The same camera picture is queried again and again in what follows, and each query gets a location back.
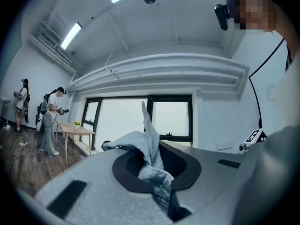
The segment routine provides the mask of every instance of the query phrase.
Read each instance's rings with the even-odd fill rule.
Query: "black window frame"
[[[101,109],[101,103],[104,99],[131,99],[131,98],[146,98],[147,99],[147,112],[150,115],[150,120],[152,121],[153,115],[153,104],[154,102],[187,102],[188,103],[188,122],[189,130],[188,136],[173,136],[173,135],[159,135],[160,140],[168,140],[172,142],[188,142],[193,146],[193,108],[192,108],[192,95],[144,95],[144,96],[119,96],[119,97],[93,97],[88,98],[85,103],[83,116],[82,116],[82,126],[84,123],[93,126],[93,132],[97,130],[97,124],[99,120],[99,114]],[[98,102],[94,122],[85,120],[86,112],[89,103]],[[96,135],[92,136],[92,150],[95,150],[95,138]]]

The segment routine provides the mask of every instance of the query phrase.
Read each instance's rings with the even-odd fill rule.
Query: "neck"
[[[298,50],[300,49],[299,35],[290,18],[277,4],[275,4],[275,14],[275,31],[285,39],[287,47],[291,52],[291,59],[294,60]]]

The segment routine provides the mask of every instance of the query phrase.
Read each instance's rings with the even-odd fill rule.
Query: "light blue pants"
[[[49,112],[46,112],[44,115],[44,126],[45,133],[42,141],[42,150],[48,152],[49,155],[53,155],[56,150],[54,148],[54,118],[50,115]]]

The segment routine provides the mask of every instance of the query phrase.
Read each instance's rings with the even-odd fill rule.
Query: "white sleeve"
[[[23,96],[23,98],[25,98],[27,94],[27,88],[23,88],[20,94]]]
[[[50,97],[49,97],[48,104],[54,105],[55,104],[55,100],[56,100],[56,96],[54,94],[51,94]]]

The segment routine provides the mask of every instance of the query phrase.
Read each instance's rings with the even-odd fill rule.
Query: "white shirt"
[[[53,93],[49,96],[49,100],[48,100],[48,104],[47,104],[47,111],[51,114],[51,116],[53,118],[55,118],[56,115],[57,115],[57,112],[56,111],[50,111],[49,110],[49,104],[52,104],[55,108],[58,107],[57,96],[55,95],[55,93]]]
[[[24,109],[24,102],[25,102],[25,99],[27,97],[27,88],[22,88],[20,94],[23,96],[23,99],[20,100],[16,97],[16,102],[15,102],[15,106],[21,110]]]

